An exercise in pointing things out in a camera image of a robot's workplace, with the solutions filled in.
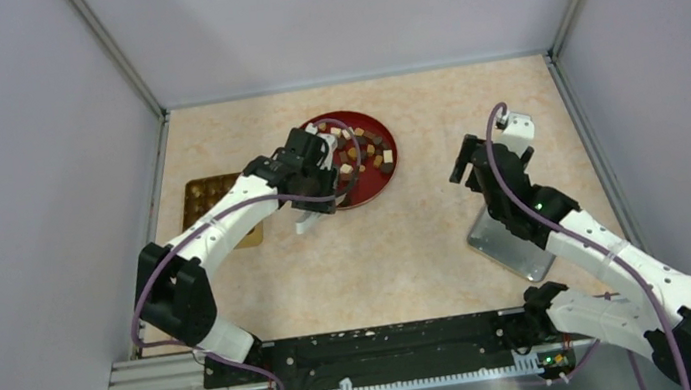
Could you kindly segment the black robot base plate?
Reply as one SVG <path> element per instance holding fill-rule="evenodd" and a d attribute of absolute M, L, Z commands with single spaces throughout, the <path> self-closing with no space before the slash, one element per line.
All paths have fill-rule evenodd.
<path fill-rule="evenodd" d="M 285 390 L 332 390 L 343 379 L 359 388 L 475 373 L 513 365 L 523 353 L 566 348 L 577 334 L 533 328 L 522 308 L 267 341 L 244 369 L 205 363 L 203 386 L 273 385 Z"/>

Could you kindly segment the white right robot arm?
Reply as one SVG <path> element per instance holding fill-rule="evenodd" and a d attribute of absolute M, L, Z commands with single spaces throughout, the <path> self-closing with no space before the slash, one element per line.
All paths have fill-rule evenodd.
<path fill-rule="evenodd" d="M 498 255 L 530 248 L 588 271 L 619 301 L 546 282 L 524 293 L 526 329 L 540 342 L 579 334 L 649 359 L 691 390 L 691 276 L 651 257 L 600 224 L 578 202 L 526 173 L 533 152 L 468 134 L 449 180 L 485 201 Z"/>

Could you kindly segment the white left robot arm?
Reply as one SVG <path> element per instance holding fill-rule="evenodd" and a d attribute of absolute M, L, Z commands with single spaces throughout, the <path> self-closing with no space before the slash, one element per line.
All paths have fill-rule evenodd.
<path fill-rule="evenodd" d="M 138 259 L 135 316 L 180 345 L 225 358 L 242 383 L 263 371 L 263 355 L 249 331 L 221 318 L 211 281 L 229 254 L 284 204 L 299 210 L 297 234 L 333 215 L 339 172 L 336 135 L 307 125 L 290 131 L 283 147 L 259 156 L 215 206 L 165 245 L 147 244 Z"/>

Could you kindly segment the steel serving tongs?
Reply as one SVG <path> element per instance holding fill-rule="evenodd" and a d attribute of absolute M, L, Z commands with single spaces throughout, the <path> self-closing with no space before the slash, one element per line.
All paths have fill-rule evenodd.
<path fill-rule="evenodd" d="M 305 234 L 322 217 L 322 213 L 315 211 L 304 211 L 295 222 L 295 231 L 298 235 Z"/>

